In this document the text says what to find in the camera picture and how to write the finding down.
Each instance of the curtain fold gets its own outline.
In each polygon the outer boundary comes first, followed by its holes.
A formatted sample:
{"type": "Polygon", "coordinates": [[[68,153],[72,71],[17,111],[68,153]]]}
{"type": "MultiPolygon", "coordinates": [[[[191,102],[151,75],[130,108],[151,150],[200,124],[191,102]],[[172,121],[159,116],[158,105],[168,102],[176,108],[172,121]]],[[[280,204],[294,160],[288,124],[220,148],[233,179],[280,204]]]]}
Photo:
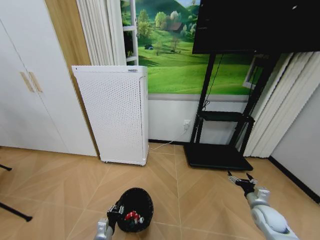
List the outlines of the curtain fold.
{"type": "Polygon", "coordinates": [[[91,65],[127,65],[119,0],[76,0],[91,65]]]}
{"type": "Polygon", "coordinates": [[[276,148],[320,83],[320,53],[289,55],[272,86],[253,112],[252,129],[245,156],[267,158],[276,148]]]}

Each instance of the wooden floor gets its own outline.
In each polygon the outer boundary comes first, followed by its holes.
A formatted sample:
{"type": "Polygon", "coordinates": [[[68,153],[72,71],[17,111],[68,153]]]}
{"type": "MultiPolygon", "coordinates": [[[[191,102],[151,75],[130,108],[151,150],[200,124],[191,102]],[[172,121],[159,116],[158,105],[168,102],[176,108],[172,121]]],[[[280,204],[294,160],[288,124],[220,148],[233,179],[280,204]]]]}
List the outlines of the wooden floor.
{"type": "MultiPolygon", "coordinates": [[[[318,240],[320,206],[269,161],[248,160],[251,174],[271,190],[272,207],[300,239],[318,240]]],[[[131,187],[151,195],[152,223],[138,234],[116,228],[113,240],[264,239],[226,171],[190,168],[181,146],[150,150],[144,167],[8,147],[0,148],[0,164],[13,168],[0,169],[0,201],[34,217],[25,222],[0,209],[0,240],[92,240],[97,221],[131,187]]]]}

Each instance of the perforated panel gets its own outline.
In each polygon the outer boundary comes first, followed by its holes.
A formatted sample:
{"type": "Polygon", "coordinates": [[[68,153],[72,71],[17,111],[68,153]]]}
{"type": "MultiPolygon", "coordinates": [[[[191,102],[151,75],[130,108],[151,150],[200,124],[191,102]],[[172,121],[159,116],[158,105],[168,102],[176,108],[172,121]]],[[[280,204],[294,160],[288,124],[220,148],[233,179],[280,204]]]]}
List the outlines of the perforated panel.
{"type": "Polygon", "coordinates": [[[75,72],[101,159],[144,164],[141,72],[75,72]]]}

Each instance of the wardrobe door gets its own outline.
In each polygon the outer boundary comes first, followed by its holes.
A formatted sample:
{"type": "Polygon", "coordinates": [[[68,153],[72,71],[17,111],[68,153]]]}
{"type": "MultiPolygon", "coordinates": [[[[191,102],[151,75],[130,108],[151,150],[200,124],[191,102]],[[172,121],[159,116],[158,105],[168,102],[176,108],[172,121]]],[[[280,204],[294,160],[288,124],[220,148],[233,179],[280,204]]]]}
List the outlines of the wardrobe door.
{"type": "Polygon", "coordinates": [[[0,1],[0,19],[68,151],[96,156],[44,0],[0,1]]]}
{"type": "Polygon", "coordinates": [[[0,128],[2,146],[67,152],[1,22],[0,128]]]}

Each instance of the black television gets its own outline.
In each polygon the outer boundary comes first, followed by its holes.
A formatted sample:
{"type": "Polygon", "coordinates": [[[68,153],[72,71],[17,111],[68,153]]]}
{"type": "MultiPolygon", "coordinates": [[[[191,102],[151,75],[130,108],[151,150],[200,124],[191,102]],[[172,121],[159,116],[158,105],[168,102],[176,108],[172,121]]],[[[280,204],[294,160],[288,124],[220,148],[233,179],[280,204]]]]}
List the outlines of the black television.
{"type": "Polygon", "coordinates": [[[201,0],[192,53],[320,51],[317,1],[201,0]]]}

